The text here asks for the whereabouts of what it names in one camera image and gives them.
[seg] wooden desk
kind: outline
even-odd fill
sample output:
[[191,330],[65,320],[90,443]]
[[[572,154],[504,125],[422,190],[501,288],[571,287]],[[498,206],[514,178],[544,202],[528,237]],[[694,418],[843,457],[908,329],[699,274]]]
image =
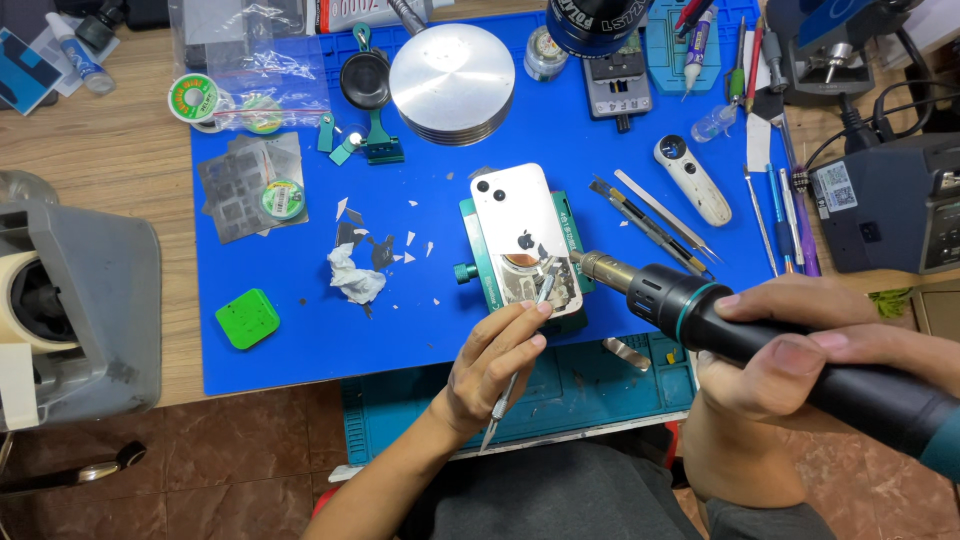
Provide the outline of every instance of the wooden desk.
[[[531,0],[457,0],[437,10],[438,20],[542,10]],[[160,238],[163,260],[163,394],[160,405],[206,399],[201,364],[197,262],[193,220],[190,128],[175,119],[164,97],[172,83],[172,45],[167,31],[118,33],[123,41],[105,62],[117,90],[97,98],[85,88],[51,108],[23,117],[0,112],[0,168],[22,169],[49,181],[65,205],[149,220]],[[858,103],[872,109],[874,97],[902,73],[876,72],[877,90]],[[890,106],[909,101],[895,92]],[[840,131],[837,108],[791,109],[791,133],[799,159]],[[902,130],[912,113],[894,117]],[[835,143],[823,158],[839,156]],[[819,221],[814,223],[823,245]],[[820,264],[834,275],[826,249]],[[879,291],[960,278],[960,270],[915,276],[888,270],[837,276],[847,286]]]

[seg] white iphone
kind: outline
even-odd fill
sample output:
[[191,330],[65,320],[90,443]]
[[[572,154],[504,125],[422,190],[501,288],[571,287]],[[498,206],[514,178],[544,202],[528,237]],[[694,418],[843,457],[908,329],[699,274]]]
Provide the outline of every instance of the white iphone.
[[550,318],[580,309],[583,294],[543,169],[527,163],[479,176],[470,194],[504,305],[536,300],[547,273],[556,268],[547,296]]
[[707,223],[720,227],[730,221],[733,217],[730,204],[710,179],[704,166],[693,157],[683,137],[667,135],[660,139],[654,147],[654,159],[670,173]]

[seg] phone repair holder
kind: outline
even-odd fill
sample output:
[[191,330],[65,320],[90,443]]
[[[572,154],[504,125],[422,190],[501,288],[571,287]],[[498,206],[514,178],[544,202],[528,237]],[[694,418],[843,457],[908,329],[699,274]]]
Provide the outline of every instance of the phone repair holder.
[[370,113],[370,134],[360,141],[360,148],[367,156],[367,163],[403,163],[400,139],[387,135],[380,123],[380,110],[392,99],[390,63],[387,53],[371,49],[370,35],[370,27],[366,24],[358,23],[353,26],[353,36],[360,44],[360,52],[344,62],[340,70],[340,89],[351,105]]
[[[583,244],[580,242],[577,225],[573,221],[570,204],[566,200],[566,191],[556,191],[551,193],[550,196],[553,198],[553,206],[557,211],[557,220],[566,235],[567,247],[571,250],[582,250]],[[476,205],[474,205],[472,198],[460,202],[460,213],[464,218],[464,226],[467,228],[467,240],[470,243],[470,250],[473,252],[473,262],[454,264],[453,272],[457,277],[457,283],[460,285],[468,283],[474,278],[480,278],[480,283],[482,283],[484,289],[484,299],[487,301],[487,309],[490,310],[490,313],[493,313],[504,306],[503,296],[496,284],[490,252],[487,250],[487,241],[480,229],[480,218],[477,216]],[[584,275],[579,264],[575,264],[574,269],[581,293],[587,294],[596,290],[596,284]],[[587,312],[581,307],[569,315],[548,320],[540,328],[540,333],[549,336],[579,330],[586,325]]]

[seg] teal repair mat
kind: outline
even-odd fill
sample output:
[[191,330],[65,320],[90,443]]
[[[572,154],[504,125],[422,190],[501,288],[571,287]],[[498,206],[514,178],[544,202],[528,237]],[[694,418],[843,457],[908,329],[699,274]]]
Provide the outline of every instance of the teal repair mat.
[[[660,332],[620,340],[653,365],[641,371],[600,341],[548,348],[492,444],[690,409],[696,385],[686,351]],[[443,363],[341,380],[350,465],[365,465],[386,450],[430,405],[449,373],[450,364]],[[464,448],[479,448],[484,433]]]
[[[734,29],[739,20],[739,15],[733,19]],[[634,266],[659,262],[679,269],[637,227],[621,227],[623,216],[588,188],[593,175],[599,175],[643,208],[642,202],[613,175],[615,169],[623,169],[723,258],[724,263],[708,263],[719,282],[743,290],[773,277],[743,181],[744,118],[741,116],[733,125],[729,137],[720,135],[705,144],[688,137],[695,121],[724,103],[722,84],[718,82],[708,94],[690,96],[683,103],[679,97],[655,93],[653,109],[634,117],[630,132],[620,135],[612,119],[590,120],[579,61],[570,59],[560,77],[551,83],[538,83],[524,72],[527,37],[543,24],[543,12],[470,22],[500,37],[517,66],[513,107],[503,125],[487,139],[460,148],[429,143],[414,135],[399,118],[396,107],[388,104],[382,115],[383,127],[400,138],[406,162],[369,166],[358,154],[338,167],[327,154],[316,150],[318,130],[292,130],[300,139],[309,221],[274,229],[266,237],[253,234],[228,244],[220,243],[213,220],[201,212],[204,191],[200,178],[194,175],[197,281],[207,394],[452,361],[470,329],[488,314],[480,282],[458,285],[453,272],[454,264],[471,261],[459,203],[469,197],[469,175],[485,165],[504,169],[538,163],[550,189],[566,191],[585,249],[604,251]],[[408,38],[400,27],[372,31],[372,44],[391,58]],[[318,39],[324,49],[337,125],[369,125],[369,116],[350,107],[338,86],[338,66],[356,52],[356,39],[348,33]],[[725,41],[721,35],[720,47],[726,70],[733,63],[736,40]],[[223,155],[228,143],[240,134],[250,135],[193,132],[195,164]],[[708,225],[654,161],[654,146],[669,134],[687,137],[692,153],[723,191],[733,214],[727,225]],[[786,165],[776,132],[771,154],[774,165]],[[754,187],[772,231],[770,185],[755,181]],[[331,272],[326,255],[334,247],[338,225],[348,219],[348,212],[336,219],[338,203],[345,199],[347,208],[362,214],[363,225],[356,229],[369,232],[353,252],[358,268],[373,268],[373,239],[383,243],[391,236],[394,256],[410,256],[400,257],[383,270],[386,286],[371,304],[370,318],[329,285]],[[410,233],[414,237],[408,243]],[[239,351],[230,345],[214,313],[252,288],[263,290],[270,299],[280,326],[247,351]],[[623,295],[606,286],[585,295],[584,309],[589,325],[551,337],[551,346],[656,330],[631,315]]]

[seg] black cable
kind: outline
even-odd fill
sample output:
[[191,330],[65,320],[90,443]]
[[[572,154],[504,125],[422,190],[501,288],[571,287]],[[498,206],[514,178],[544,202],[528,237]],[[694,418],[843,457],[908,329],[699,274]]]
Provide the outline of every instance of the black cable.
[[[938,84],[938,85],[942,85],[942,86],[949,86],[949,87],[953,87],[953,88],[960,89],[960,85],[948,85],[948,84],[945,84],[945,83],[937,83],[937,84]],[[899,106],[899,107],[894,107],[894,108],[892,108],[892,109],[885,110],[883,113],[884,113],[884,114],[892,114],[892,113],[894,113],[894,112],[899,112],[899,111],[901,111],[901,110],[913,109],[913,108],[917,107],[918,105],[922,105],[922,104],[924,104],[924,103],[935,103],[935,102],[943,101],[943,100],[947,100],[947,99],[958,99],[958,98],[960,98],[960,92],[953,93],[953,94],[949,94],[949,95],[946,95],[946,96],[933,97],[933,98],[930,98],[930,99],[923,99],[923,100],[920,100],[920,101],[915,101],[915,102],[913,102],[913,103],[908,103],[908,104],[906,104],[906,105],[901,105],[901,106]],[[872,121],[874,121],[874,118],[873,118],[872,116],[870,116],[870,117],[868,117],[868,118],[864,118],[863,121],[864,121],[864,122],[872,122]],[[817,149],[813,152],[813,154],[810,156],[810,159],[806,161],[806,165],[804,165],[804,168],[805,168],[806,170],[810,170],[810,168],[813,167],[813,161],[815,161],[815,160],[817,159],[817,156],[820,156],[820,153],[823,152],[824,150],[826,150],[827,147],[828,147],[834,140],[842,137],[843,135],[846,135],[847,133],[848,133],[848,130],[843,130],[842,132],[840,132],[840,133],[832,136],[831,138],[827,139],[826,141],[824,141],[824,143],[820,145],[820,148],[817,148]]]
[[[920,70],[921,78],[925,80],[933,79],[933,73],[930,71],[930,67],[926,65],[924,56],[920,54],[920,49],[918,49],[917,44],[913,42],[913,38],[910,37],[910,35],[907,34],[905,30],[903,30],[903,27],[900,27],[899,29],[897,29],[897,31],[894,32],[894,34],[897,35],[897,38],[900,40],[900,43],[903,45],[903,49],[906,50],[906,54],[910,57],[910,60],[912,60],[913,63],[917,65],[917,69]],[[926,86],[925,88],[926,88],[926,93],[925,93],[926,98],[933,97],[933,89],[930,88],[929,86]],[[880,99],[880,102],[881,103],[880,103],[879,109],[874,110],[874,116],[876,117],[877,122],[882,123],[883,121],[882,98]],[[917,108],[917,116],[919,117],[919,119],[917,120],[917,123],[914,124],[913,127],[910,128],[909,130],[902,133],[894,134],[894,135],[897,138],[904,138],[906,136],[911,136],[912,134],[918,132],[926,125],[926,122],[930,120],[930,116],[933,114],[933,109],[934,109],[933,104],[929,104],[925,106],[922,110]]]

